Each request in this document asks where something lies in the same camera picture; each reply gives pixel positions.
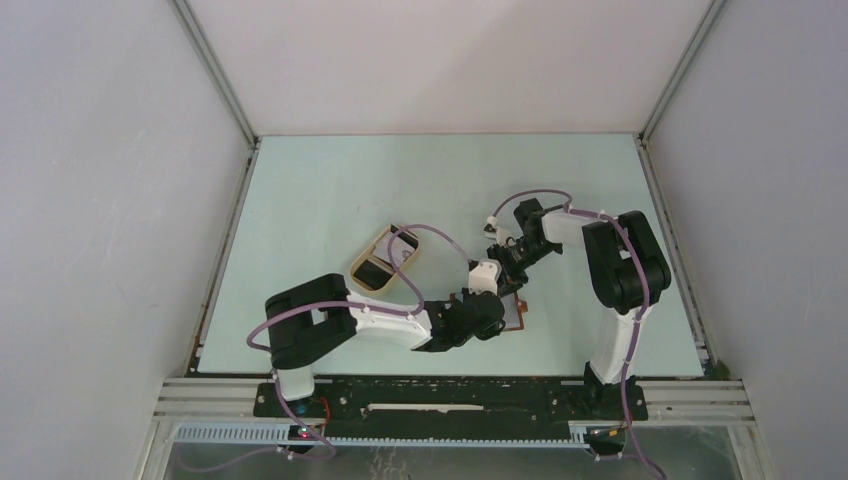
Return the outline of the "brown leather card holder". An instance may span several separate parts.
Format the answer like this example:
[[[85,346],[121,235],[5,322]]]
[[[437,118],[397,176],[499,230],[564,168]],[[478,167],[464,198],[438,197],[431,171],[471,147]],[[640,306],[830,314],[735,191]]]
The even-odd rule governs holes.
[[[443,313],[446,324],[466,336],[488,340],[504,331],[523,330],[528,307],[515,294],[498,298],[495,294],[475,295],[467,290],[452,294]]]

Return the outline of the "oval wooden tray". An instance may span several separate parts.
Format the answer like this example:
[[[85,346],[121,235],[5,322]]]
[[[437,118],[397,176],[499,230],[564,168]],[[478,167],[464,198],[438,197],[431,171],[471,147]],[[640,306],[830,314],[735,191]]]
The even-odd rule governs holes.
[[[420,245],[418,247],[417,252],[403,263],[398,263],[392,258],[391,252],[387,251],[386,248],[386,246],[391,246],[391,242],[389,242],[388,239],[390,235],[390,227],[392,225],[396,224],[390,224],[389,226],[384,228],[380,232],[380,234],[364,248],[362,253],[356,258],[356,260],[351,265],[349,271],[351,280],[354,282],[355,285],[357,285],[367,293],[381,294],[388,291],[393,286],[393,284],[399,279],[397,271],[404,271],[407,264],[414,260],[417,256]],[[380,263],[383,268],[393,273],[392,280],[383,289],[378,291],[368,291],[352,278],[353,271],[365,260],[370,260],[374,263]]]

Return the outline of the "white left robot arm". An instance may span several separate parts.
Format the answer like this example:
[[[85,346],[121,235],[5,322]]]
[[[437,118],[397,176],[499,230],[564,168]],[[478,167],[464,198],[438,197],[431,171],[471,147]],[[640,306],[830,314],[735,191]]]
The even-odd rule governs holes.
[[[400,305],[351,291],[330,273],[275,294],[264,304],[266,321],[248,335],[248,346],[269,353],[278,404],[304,416],[316,403],[312,366],[352,339],[394,344],[410,351],[443,353],[500,335],[505,306],[497,294],[464,288],[449,300]]]

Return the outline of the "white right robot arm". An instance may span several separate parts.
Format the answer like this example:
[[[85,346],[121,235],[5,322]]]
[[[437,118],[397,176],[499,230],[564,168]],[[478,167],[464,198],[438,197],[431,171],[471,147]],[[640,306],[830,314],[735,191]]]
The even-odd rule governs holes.
[[[487,255],[501,267],[498,293],[508,296],[521,289],[529,281],[528,269],[545,256],[560,254],[567,245],[583,249],[593,292],[608,316],[585,368],[581,402],[591,416],[606,418],[622,403],[641,325],[671,284],[668,262],[641,211],[612,216],[569,202],[545,208],[532,191],[515,198],[519,204],[513,215],[521,236],[509,234],[496,214],[483,228],[494,242]]]

